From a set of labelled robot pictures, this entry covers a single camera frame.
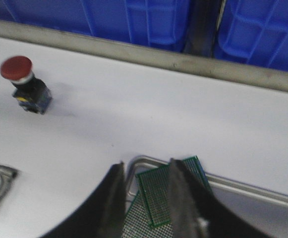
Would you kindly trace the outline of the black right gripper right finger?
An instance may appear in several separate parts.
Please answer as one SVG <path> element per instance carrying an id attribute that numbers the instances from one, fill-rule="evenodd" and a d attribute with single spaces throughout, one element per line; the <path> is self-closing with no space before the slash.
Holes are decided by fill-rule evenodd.
<path id="1" fill-rule="evenodd" d="M 181 160 L 169 164 L 168 204 L 175 238 L 266 238 L 224 206 Z"/>

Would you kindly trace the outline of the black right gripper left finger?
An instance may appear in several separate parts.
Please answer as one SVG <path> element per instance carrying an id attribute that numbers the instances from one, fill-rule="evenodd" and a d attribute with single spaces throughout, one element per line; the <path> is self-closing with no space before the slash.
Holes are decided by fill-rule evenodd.
<path id="1" fill-rule="evenodd" d="M 125 216 L 124 163 L 110 167 L 92 194 L 44 238 L 119 238 Z"/>

